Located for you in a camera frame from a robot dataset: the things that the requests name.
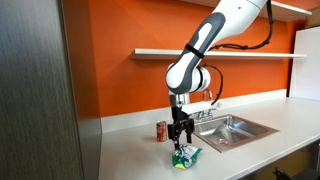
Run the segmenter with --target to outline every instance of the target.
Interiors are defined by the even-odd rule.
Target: stainless steel sink
[[[219,152],[223,152],[277,131],[228,114],[196,122],[194,134]]]

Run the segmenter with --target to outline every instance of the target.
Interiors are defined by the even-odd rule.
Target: black cable
[[[220,71],[217,67],[215,67],[215,66],[207,65],[207,64],[205,63],[204,65],[202,65],[202,67],[211,67],[211,68],[215,69],[216,71],[218,71],[219,74],[220,74],[220,88],[219,88],[219,92],[218,92],[218,94],[217,94],[217,97],[216,97],[215,100],[211,103],[211,106],[212,106],[212,105],[214,105],[214,103],[216,103],[216,102],[218,101],[218,99],[219,99],[220,96],[221,96],[222,88],[223,88],[223,75],[222,75],[221,71]]]
[[[270,39],[272,37],[273,33],[273,17],[272,17],[272,7],[271,7],[271,0],[267,1],[267,12],[268,12],[268,18],[269,18],[269,34],[268,37],[260,44],[255,45],[255,46],[247,46],[247,45],[238,45],[238,44],[231,44],[231,43],[226,43],[226,44],[220,44],[220,45],[215,45],[211,47],[209,50],[212,49],[220,49],[220,48],[232,48],[232,49],[241,49],[241,50],[246,50],[246,49],[259,49],[262,48],[263,46],[267,45],[270,43]]]

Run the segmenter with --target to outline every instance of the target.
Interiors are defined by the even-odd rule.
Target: red soda can
[[[165,142],[167,140],[167,123],[165,121],[157,122],[157,141]]]

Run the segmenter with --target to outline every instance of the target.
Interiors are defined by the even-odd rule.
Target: cabinet door
[[[320,27],[298,31],[294,53],[307,54],[292,64],[290,97],[320,100]]]

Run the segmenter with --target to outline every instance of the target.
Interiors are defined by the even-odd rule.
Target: orange wall
[[[168,107],[165,75],[174,60],[130,60],[129,55],[134,48],[182,49],[213,9],[176,0],[88,1],[101,116]],[[258,51],[292,52],[294,24],[275,22],[271,43]],[[267,34],[267,20],[258,18],[244,34],[223,42],[255,45]],[[222,98],[288,86],[289,60],[207,62],[224,75]],[[210,89],[217,92],[219,76],[211,72]],[[191,101],[200,97],[194,93]]]

